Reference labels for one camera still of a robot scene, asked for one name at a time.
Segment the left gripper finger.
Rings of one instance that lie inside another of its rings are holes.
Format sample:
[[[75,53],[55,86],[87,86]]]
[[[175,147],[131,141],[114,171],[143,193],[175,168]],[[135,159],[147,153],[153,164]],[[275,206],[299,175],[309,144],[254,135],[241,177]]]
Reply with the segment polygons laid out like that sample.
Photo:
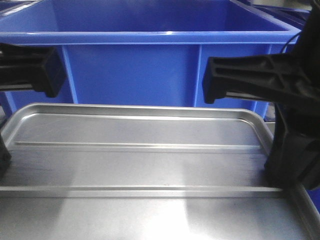
[[[11,165],[11,154],[9,153],[2,136],[0,137],[0,178],[2,179]]]

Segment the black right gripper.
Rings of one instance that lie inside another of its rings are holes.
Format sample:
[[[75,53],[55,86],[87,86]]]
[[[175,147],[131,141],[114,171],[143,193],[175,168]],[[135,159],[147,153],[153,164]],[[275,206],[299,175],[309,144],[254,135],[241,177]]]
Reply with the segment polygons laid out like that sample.
[[[202,80],[207,104],[247,96],[276,103],[264,169],[268,183],[282,189],[297,183],[307,190],[320,187],[320,116],[298,111],[320,108],[320,2],[311,6],[291,52],[209,57]]]

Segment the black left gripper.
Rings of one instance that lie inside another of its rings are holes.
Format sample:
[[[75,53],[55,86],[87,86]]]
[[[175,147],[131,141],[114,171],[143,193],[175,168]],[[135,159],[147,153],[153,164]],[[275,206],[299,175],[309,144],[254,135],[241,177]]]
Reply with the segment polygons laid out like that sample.
[[[42,92],[58,96],[66,68],[54,47],[0,44],[0,90]]]

